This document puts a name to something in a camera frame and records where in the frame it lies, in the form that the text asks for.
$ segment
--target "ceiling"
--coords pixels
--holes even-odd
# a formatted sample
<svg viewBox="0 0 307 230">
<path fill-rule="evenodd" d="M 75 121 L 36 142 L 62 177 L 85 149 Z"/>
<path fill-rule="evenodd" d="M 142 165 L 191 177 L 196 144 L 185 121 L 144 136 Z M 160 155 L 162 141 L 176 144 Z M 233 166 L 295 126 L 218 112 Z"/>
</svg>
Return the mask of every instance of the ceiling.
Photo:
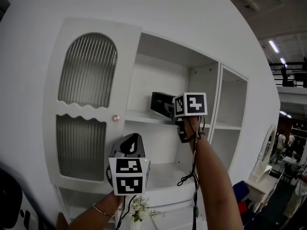
<svg viewBox="0 0 307 230">
<path fill-rule="evenodd" d="M 282 102 L 280 110 L 290 114 L 292 118 L 303 119 L 307 117 L 307 105 Z"/>
<path fill-rule="evenodd" d="M 231 0 L 259 40 L 269 63 L 307 55 L 307 0 Z M 269 44 L 279 48 L 275 53 Z"/>
</svg>

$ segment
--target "black railing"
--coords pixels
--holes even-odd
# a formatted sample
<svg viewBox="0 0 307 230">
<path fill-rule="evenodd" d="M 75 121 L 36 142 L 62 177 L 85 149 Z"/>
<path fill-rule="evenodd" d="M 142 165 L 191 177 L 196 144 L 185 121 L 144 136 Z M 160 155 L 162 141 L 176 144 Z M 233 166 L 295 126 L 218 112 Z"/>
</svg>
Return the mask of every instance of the black railing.
<svg viewBox="0 0 307 230">
<path fill-rule="evenodd" d="M 289 63 L 287 62 L 288 66 L 298 66 L 297 68 L 296 67 L 291 67 L 291 68 L 287 67 L 286 68 L 286 75 L 288 77 L 293 76 L 293 79 L 274 78 L 274 80 L 286 81 L 284 83 L 276 83 L 276 85 L 288 86 L 289 87 L 289 85 L 287 83 L 290 83 L 291 87 L 301 87 L 301 86 L 303 86 L 303 84 L 297 84 L 296 83 L 296 82 L 303 82 L 303 81 L 302 80 L 296 80 L 295 77 L 294 77 L 295 73 L 299 73 L 299 72 L 303 71 L 303 69 L 302 69 L 303 64 L 304 64 L 303 62 L 289 62 Z M 273 76 L 282 76 L 282 73 L 281 73 L 281 69 L 283 68 L 282 63 L 271 63 L 269 65 L 271 67 L 271 71 L 272 71 Z"/>
</svg>

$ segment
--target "forearm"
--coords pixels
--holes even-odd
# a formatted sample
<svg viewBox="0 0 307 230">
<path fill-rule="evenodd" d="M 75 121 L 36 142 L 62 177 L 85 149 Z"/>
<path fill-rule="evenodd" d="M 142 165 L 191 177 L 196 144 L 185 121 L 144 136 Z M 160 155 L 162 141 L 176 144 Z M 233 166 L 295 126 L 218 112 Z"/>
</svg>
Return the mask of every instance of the forearm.
<svg viewBox="0 0 307 230">
<path fill-rule="evenodd" d="M 301 179 L 303 182 L 307 183 L 307 176 L 299 175 L 298 178 Z"/>
<path fill-rule="evenodd" d="M 96 204 L 96 207 L 109 215 L 114 215 L 121 204 L 120 196 L 110 193 Z M 68 227 L 68 230 L 101 230 L 104 229 L 111 217 L 98 212 L 93 207 L 78 216 Z"/>
<path fill-rule="evenodd" d="M 185 120 L 187 135 L 193 131 Z M 202 135 L 197 140 L 196 168 L 204 200 L 208 229 L 243 229 L 232 185 L 222 162 Z"/>
</svg>

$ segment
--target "blue object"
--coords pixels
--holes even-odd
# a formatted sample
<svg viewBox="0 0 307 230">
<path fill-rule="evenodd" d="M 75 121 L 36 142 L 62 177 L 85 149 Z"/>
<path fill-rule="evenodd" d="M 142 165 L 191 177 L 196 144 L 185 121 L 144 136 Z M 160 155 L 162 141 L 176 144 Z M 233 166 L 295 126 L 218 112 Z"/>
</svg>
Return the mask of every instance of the blue object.
<svg viewBox="0 0 307 230">
<path fill-rule="evenodd" d="M 238 182 L 232 188 L 234 190 L 237 203 L 242 202 L 242 199 L 245 198 L 249 194 L 249 189 L 246 186 L 244 181 Z"/>
</svg>

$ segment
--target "ribbed glass panel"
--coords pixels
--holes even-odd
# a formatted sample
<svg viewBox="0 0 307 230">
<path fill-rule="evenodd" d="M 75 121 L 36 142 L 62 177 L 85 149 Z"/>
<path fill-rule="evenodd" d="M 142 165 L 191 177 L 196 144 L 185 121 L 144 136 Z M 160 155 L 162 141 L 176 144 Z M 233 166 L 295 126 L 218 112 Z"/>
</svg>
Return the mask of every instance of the ribbed glass panel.
<svg viewBox="0 0 307 230">
<path fill-rule="evenodd" d="M 106 123 L 57 116 L 57 145 L 62 175 L 103 181 Z"/>
<path fill-rule="evenodd" d="M 59 101 L 94 108 L 108 107 L 117 50 L 98 33 L 75 40 L 67 51 L 59 86 Z"/>
</svg>

